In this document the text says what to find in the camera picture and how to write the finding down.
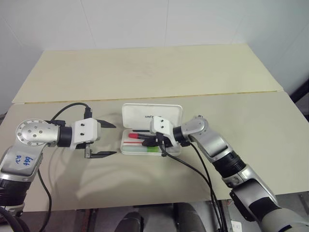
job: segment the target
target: clear lid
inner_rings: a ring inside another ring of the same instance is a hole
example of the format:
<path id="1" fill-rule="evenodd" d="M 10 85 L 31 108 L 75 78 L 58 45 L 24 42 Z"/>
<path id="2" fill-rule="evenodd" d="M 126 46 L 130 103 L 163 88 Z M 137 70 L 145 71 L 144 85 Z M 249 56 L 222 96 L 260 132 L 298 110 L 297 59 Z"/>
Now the clear lid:
<path id="1" fill-rule="evenodd" d="M 183 108 L 180 105 L 126 103 L 122 106 L 124 127 L 148 130 L 153 116 L 161 116 L 174 126 L 180 126 Z"/>

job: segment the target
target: cable connector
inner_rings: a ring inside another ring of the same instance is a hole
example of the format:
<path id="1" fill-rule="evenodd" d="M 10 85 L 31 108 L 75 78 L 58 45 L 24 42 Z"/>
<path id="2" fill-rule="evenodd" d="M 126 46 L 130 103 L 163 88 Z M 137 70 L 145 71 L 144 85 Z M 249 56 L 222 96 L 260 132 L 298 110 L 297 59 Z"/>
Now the cable connector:
<path id="1" fill-rule="evenodd" d="M 92 117 L 92 110 L 90 107 L 85 108 L 84 119 Z"/>
<path id="2" fill-rule="evenodd" d="M 155 133 L 155 136 L 156 136 L 156 138 L 157 138 L 157 140 L 158 140 L 158 145 L 159 145 L 159 147 L 160 148 L 163 148 L 163 140 L 164 140 L 164 135 L 162 134 L 162 133 L 160 133 L 160 132 L 156 132 Z M 166 156 L 166 154 L 162 151 L 162 153 L 161 153 L 161 156 L 163 156 L 163 157 L 165 157 Z"/>
<path id="3" fill-rule="evenodd" d="M 61 127 L 64 127 L 66 125 L 66 121 L 64 121 L 64 120 L 50 120 L 50 121 L 46 120 L 45 122 L 55 124 L 55 125 L 58 125 L 58 126 L 61 126 Z"/>
<path id="4" fill-rule="evenodd" d="M 191 143 L 189 141 L 181 141 L 180 142 L 180 146 L 184 147 L 184 146 L 190 146 Z"/>

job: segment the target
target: table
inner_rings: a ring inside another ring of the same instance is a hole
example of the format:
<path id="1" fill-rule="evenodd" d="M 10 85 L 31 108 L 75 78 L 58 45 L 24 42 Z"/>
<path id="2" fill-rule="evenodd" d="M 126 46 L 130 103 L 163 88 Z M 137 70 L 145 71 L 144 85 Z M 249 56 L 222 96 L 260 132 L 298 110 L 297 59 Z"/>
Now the table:
<path id="1" fill-rule="evenodd" d="M 124 103 L 180 104 L 183 122 L 203 115 L 249 163 L 275 194 L 309 190 L 309 124 L 283 91 L 185 96 L 155 99 L 89 101 L 93 117 L 116 129 L 103 129 L 95 150 L 118 151 L 103 159 L 84 159 L 82 150 L 46 148 L 40 170 L 51 190 L 53 210 L 209 200 L 203 180 L 168 157 L 130 156 L 119 152 Z M 14 143 L 15 128 L 27 118 L 50 119 L 67 102 L 14 104 L 0 127 L 0 153 Z M 59 119 L 81 119 L 73 107 Z M 181 159 L 202 170 L 197 155 L 183 148 Z M 218 199 L 229 189 L 206 161 Z M 25 211 L 46 210 L 47 197 L 36 177 L 26 196 Z"/>

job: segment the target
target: black cable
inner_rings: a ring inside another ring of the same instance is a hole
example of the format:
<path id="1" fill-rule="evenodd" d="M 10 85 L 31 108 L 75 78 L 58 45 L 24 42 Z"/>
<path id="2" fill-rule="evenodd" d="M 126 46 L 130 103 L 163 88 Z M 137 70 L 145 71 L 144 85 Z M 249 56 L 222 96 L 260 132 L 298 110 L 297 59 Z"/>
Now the black cable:
<path id="1" fill-rule="evenodd" d="M 63 111 L 65 111 L 66 109 L 68 109 L 72 106 L 75 106 L 75 105 L 83 105 L 84 107 L 86 107 L 86 109 L 90 109 L 90 107 L 85 103 L 75 102 L 75 103 L 69 104 L 69 105 L 63 107 L 61 110 L 59 110 L 58 113 L 56 113 L 55 116 L 52 117 L 51 121 L 55 120 Z M 48 211 L 47 211 L 46 217 L 44 219 L 43 225 L 39 230 L 39 232 L 42 232 L 45 229 L 45 227 L 47 226 L 50 215 L 52 213 L 52 203 L 53 203 L 53 201 L 52 201 L 52 197 L 51 197 L 51 195 L 50 195 L 50 193 L 49 193 L 49 191 L 48 191 L 48 189 L 47 189 L 47 187 L 46 187 L 46 185 L 45 185 L 45 183 L 42 179 L 41 172 L 40 172 L 39 169 L 38 169 L 38 176 L 39 176 L 40 182 L 41 182 L 41 184 L 42 184 L 42 186 L 43 186 L 43 188 L 44 188 L 44 190 L 45 190 L 45 192 L 48 196 Z"/>
<path id="2" fill-rule="evenodd" d="M 24 232 L 22 226 L 16 220 L 16 218 L 0 206 L 0 214 L 3 215 L 4 219 L 8 222 L 14 232 Z"/>
<path id="3" fill-rule="evenodd" d="M 67 106 L 63 107 L 57 114 L 55 114 L 55 116 L 52 117 L 51 121 L 52 121 L 52 120 L 55 120 L 56 117 L 58 117 L 59 114 L 61 114 L 63 111 L 65 111 L 66 109 L 68 109 L 68 108 L 70 108 L 70 107 L 72 107 L 72 106 L 75 106 L 75 105 L 83 105 L 83 106 L 85 106 L 86 108 L 90 108 L 90 107 L 89 107 L 87 104 L 85 104 L 85 103 L 82 103 L 82 102 L 75 102 L 75 103 L 72 103 L 72 104 L 70 104 L 70 105 L 67 105 Z"/>
<path id="4" fill-rule="evenodd" d="M 43 188 L 44 188 L 44 190 L 45 190 L 45 192 L 46 192 L 46 194 L 48 196 L 48 201 L 49 201 L 48 211 L 47 211 L 47 214 L 45 216 L 44 223 L 43 223 L 43 225 L 41 226 L 41 228 L 39 230 L 39 232 L 42 232 L 42 231 L 44 231 L 45 227 L 47 226 L 49 218 L 50 218 L 50 215 L 52 213 L 52 196 L 50 195 L 50 193 L 49 193 L 49 191 L 48 191 L 48 189 L 47 189 L 47 187 L 46 187 L 46 185 L 45 185 L 45 183 L 44 183 L 44 181 L 42 179 L 40 169 L 38 169 L 38 176 L 39 176 L 41 184 L 42 184 L 42 186 L 43 186 Z"/>
<path id="5" fill-rule="evenodd" d="M 160 145 L 159 145 L 160 149 L 162 150 L 162 152 L 163 152 L 166 156 L 168 156 L 168 157 L 172 158 L 173 160 L 176 160 L 176 161 L 182 163 L 183 165 L 185 165 L 185 166 L 191 168 L 193 171 L 195 171 L 196 173 L 198 173 L 198 174 L 205 180 L 205 182 L 207 183 L 207 185 L 211 188 L 211 185 L 210 185 L 208 179 L 207 179 L 198 169 L 196 169 L 195 167 L 193 167 L 193 166 L 191 166 L 190 164 L 186 163 L 186 162 L 183 161 L 182 159 L 177 158 L 177 157 L 175 157 L 175 156 L 172 156 L 170 153 L 168 153 L 168 152 L 165 150 L 165 148 L 163 148 L 162 142 L 159 141 L 159 138 L 158 138 L 158 142 L 159 142 L 159 144 L 160 144 Z M 218 212 L 217 212 L 216 210 L 215 210 L 215 212 L 216 212 L 216 216 L 217 216 L 217 219 L 218 219 L 218 223 L 219 223 L 220 230 L 223 231 L 223 230 L 222 230 L 222 229 L 223 229 L 223 228 L 222 228 L 222 222 L 221 222 L 221 220 L 220 220 L 220 218 L 219 218 Z"/>
<path id="6" fill-rule="evenodd" d="M 208 178 L 208 181 L 209 181 L 209 184 L 210 184 L 209 188 L 210 188 L 210 190 L 211 190 L 211 202 L 212 202 L 212 205 L 213 205 L 213 209 L 214 209 L 214 211 L 215 211 L 215 213 L 216 213 L 216 216 L 217 216 L 217 218 L 218 218 L 218 213 L 217 213 L 217 208 L 216 208 L 216 206 L 217 206 L 217 207 L 218 207 L 219 214 L 220 214 L 220 219 L 221 219 L 221 224 L 222 224 L 223 230 L 224 230 L 224 231 L 227 231 L 227 224 L 226 224 L 226 222 L 224 221 L 224 218 L 225 218 L 225 217 L 224 217 L 224 212 L 221 211 L 221 207 L 220 207 L 219 202 L 218 202 L 218 200 L 217 200 L 217 196 L 216 196 L 216 194 L 215 194 L 214 191 L 213 191 L 212 183 L 211 183 L 211 178 L 210 178 L 210 176 L 209 176 L 209 172 L 208 172 L 208 169 L 206 168 L 205 162 L 204 162 L 204 160 L 203 160 L 201 154 L 199 153 L 198 149 L 194 146 L 194 144 L 193 144 L 193 143 L 190 143 L 190 145 L 191 145 L 191 147 L 193 147 L 193 149 L 194 149 L 195 152 L 197 153 L 197 155 L 198 155 L 198 157 L 199 157 L 199 159 L 200 159 L 200 161 L 201 161 L 201 163 L 202 163 L 202 165 L 203 165 L 203 167 L 204 167 L 204 170 L 205 170 L 205 172 L 206 172 L 206 175 L 207 175 L 207 178 Z"/>
<path id="7" fill-rule="evenodd" d="M 18 221 L 19 225 L 23 228 L 24 232 L 30 232 L 28 225 L 20 217 L 14 216 L 14 218 Z"/>
<path id="8" fill-rule="evenodd" d="M 4 120 L 5 119 L 5 116 L 6 116 L 7 112 L 3 114 L 2 117 L 0 117 L 0 120 Z"/>

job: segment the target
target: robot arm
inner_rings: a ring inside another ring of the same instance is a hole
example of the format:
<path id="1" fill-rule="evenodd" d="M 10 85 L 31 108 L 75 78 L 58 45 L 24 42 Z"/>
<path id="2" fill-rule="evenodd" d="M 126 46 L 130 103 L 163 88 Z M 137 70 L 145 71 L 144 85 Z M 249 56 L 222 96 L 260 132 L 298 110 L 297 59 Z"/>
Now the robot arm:
<path id="1" fill-rule="evenodd" d="M 275 195 L 254 170 L 245 164 L 225 139 L 209 128 L 202 116 L 173 128 L 166 119 L 155 116 L 150 130 L 175 141 L 196 142 L 199 149 L 232 188 L 230 196 L 248 221 L 256 221 L 265 232 L 308 231 L 309 225 L 295 212 L 280 208 Z"/>
<path id="2" fill-rule="evenodd" d="M 93 118 L 75 121 L 69 127 L 65 121 L 29 119 L 16 129 L 16 140 L 0 161 L 0 206 L 11 215 L 20 216 L 26 192 L 42 161 L 46 146 L 84 149 L 85 158 L 103 158 L 114 151 L 93 154 L 90 144 L 100 139 L 101 127 L 115 128 L 113 124 Z"/>

